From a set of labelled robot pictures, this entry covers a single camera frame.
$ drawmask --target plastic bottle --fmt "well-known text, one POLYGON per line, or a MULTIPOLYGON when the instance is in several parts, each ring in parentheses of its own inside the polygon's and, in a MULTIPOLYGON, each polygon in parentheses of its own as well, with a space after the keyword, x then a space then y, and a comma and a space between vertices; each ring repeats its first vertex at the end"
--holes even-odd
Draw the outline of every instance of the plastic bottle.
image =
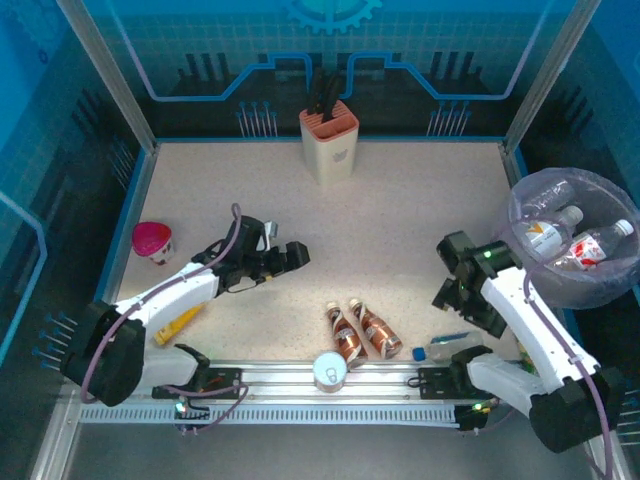
POLYGON ((610 227, 593 228, 578 235, 566 255, 553 262, 562 270, 584 271, 610 257, 620 242, 633 233, 633 225, 618 220, 610 227))
POLYGON ((425 350, 427 351, 427 360, 448 362, 456 353, 478 345, 483 345, 482 333, 474 330, 433 337, 431 343, 427 345, 425 350))
POLYGON ((367 308, 364 302, 352 298, 349 302, 351 313, 360 321, 362 330, 383 359, 391 358, 402 350, 402 341, 387 325, 387 322, 367 308))
POLYGON ((520 207, 525 218, 538 217, 559 210, 576 195, 576 191, 566 180, 551 182, 536 195, 525 199, 520 207))
POLYGON ((353 329, 349 321, 344 318, 344 314, 337 302, 327 303, 326 316, 331 322, 333 341, 338 353, 347 362, 349 370, 365 363, 368 358, 367 351, 364 349, 358 333, 353 329))
POLYGON ((567 232, 557 228, 556 225, 566 226, 569 230, 569 238, 571 238, 576 225, 583 218, 582 210, 570 205, 560 212, 545 215, 545 220, 520 224, 523 242, 527 242, 542 258, 549 260, 562 251, 563 243, 566 245, 567 232))

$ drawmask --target knife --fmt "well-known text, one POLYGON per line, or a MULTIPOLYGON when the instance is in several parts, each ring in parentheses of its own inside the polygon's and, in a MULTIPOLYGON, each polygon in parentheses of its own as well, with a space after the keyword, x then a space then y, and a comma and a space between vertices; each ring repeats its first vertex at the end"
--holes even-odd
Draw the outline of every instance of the knife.
POLYGON ((322 96, 322 123, 333 120, 333 107, 335 107, 340 92, 342 91, 342 78, 338 72, 331 75, 324 95, 322 96))
POLYGON ((320 93, 322 90, 322 78, 324 70, 322 67, 316 67, 311 77, 311 88, 309 89, 309 104, 307 106, 307 115, 321 112, 320 93))

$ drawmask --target clear plastic bottle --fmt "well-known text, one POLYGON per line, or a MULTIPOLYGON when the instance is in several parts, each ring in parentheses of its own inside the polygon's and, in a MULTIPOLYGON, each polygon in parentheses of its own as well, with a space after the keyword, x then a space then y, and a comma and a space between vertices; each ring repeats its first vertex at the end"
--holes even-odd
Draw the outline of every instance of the clear plastic bottle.
POLYGON ((564 179, 548 183, 536 195, 524 199, 521 205, 524 218, 538 217, 559 210, 568 204, 576 191, 564 179))
POLYGON ((449 362, 451 357, 467 348, 483 345, 482 333, 477 330, 453 335, 433 337, 431 343, 425 348, 427 360, 434 362, 449 362))
POLYGON ((610 257, 625 237, 633 233, 633 225, 618 220, 610 227, 592 228, 578 235, 566 255, 553 262, 562 270, 584 271, 610 257))
POLYGON ((573 237, 576 225, 582 221, 584 214, 578 207, 570 205, 565 209, 545 215, 545 220, 530 221, 518 225, 523 242, 533 248, 542 258, 551 259, 562 251, 562 245, 573 237), (564 225, 567 232, 556 225, 564 225))

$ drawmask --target brown bottle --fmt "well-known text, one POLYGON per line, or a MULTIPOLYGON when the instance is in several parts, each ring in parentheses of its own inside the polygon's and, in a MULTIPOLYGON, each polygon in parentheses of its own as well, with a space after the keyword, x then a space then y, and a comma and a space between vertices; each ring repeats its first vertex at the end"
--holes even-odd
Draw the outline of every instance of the brown bottle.
POLYGON ((367 339, 384 359, 391 358, 400 353, 402 342, 396 334, 389 328, 387 322, 369 310, 362 300, 357 298, 349 302, 349 308, 364 330, 367 339))
POLYGON ((327 304, 327 318, 331 321, 333 331, 333 341, 338 348, 338 353, 347 362, 349 369, 359 367, 367 361, 367 351, 360 340, 360 337, 344 318, 344 314, 335 302, 327 304))

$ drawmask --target knife block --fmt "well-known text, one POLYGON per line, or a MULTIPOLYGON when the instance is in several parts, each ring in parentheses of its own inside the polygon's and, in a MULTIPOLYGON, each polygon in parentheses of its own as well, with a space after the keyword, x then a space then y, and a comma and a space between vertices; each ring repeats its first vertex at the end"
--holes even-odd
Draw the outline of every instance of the knife block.
POLYGON ((340 100, 333 119, 322 123, 322 113, 300 112, 304 161, 320 186, 351 176, 360 122, 340 100))

